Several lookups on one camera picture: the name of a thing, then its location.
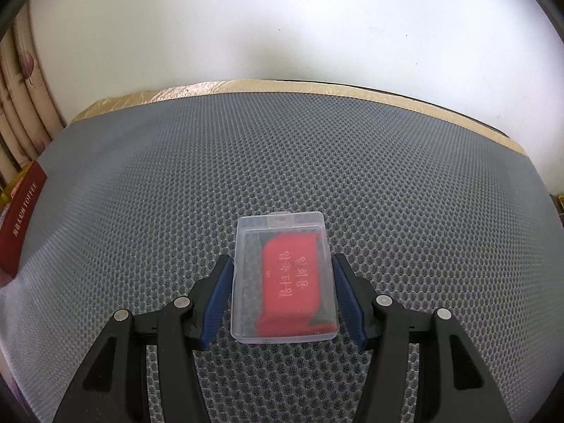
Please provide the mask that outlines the clear case red insert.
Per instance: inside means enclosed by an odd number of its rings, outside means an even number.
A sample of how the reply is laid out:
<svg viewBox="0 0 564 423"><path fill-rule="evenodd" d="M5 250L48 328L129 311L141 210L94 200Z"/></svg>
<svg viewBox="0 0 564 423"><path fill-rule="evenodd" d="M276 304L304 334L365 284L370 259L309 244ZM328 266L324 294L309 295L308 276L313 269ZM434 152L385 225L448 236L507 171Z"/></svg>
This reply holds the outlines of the clear case red insert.
<svg viewBox="0 0 564 423"><path fill-rule="evenodd" d="M242 343L335 338L337 295L323 214L277 212L238 219L231 335Z"/></svg>

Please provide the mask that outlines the grey mesh mat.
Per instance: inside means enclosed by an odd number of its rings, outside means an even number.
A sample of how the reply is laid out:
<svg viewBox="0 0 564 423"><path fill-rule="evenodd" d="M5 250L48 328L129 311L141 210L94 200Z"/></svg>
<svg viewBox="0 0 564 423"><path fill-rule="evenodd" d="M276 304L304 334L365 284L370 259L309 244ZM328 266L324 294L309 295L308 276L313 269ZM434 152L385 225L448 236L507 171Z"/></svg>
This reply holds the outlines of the grey mesh mat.
<svg viewBox="0 0 564 423"><path fill-rule="evenodd" d="M121 307L187 293L234 251L239 218L318 211L329 245L406 307L448 307L516 422L563 371L563 228L531 160L497 133L321 94L213 94L71 124L47 175L1 348L51 421Z"/></svg>

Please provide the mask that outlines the dark red tin lid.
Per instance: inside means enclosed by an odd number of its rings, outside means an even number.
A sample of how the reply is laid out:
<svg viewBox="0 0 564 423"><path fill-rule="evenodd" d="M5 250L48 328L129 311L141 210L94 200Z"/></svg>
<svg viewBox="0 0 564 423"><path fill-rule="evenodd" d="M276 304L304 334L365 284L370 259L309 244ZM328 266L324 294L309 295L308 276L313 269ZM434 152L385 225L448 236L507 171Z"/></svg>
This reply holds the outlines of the dark red tin lid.
<svg viewBox="0 0 564 423"><path fill-rule="evenodd" d="M45 171L34 160L1 192L1 287L17 275L31 215L46 180Z"/></svg>

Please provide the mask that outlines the beige table edge trim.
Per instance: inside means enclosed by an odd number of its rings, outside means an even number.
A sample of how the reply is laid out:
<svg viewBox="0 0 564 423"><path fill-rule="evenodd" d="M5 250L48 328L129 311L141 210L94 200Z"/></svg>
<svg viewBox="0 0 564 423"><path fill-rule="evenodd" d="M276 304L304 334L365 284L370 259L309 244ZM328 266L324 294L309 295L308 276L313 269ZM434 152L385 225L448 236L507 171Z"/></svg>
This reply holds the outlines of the beige table edge trim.
<svg viewBox="0 0 564 423"><path fill-rule="evenodd" d="M308 81L234 79L227 81L207 81L163 90L143 91L127 94L122 97L100 99L80 112L73 119L73 122L101 116L114 111L173 99L212 96L213 94L244 93L318 94L319 96L354 98L389 105L457 125L486 137L518 154L526 154L522 146L510 137L486 127L485 124L477 122L470 117L443 109L437 105L387 92L378 92L348 85Z"/></svg>

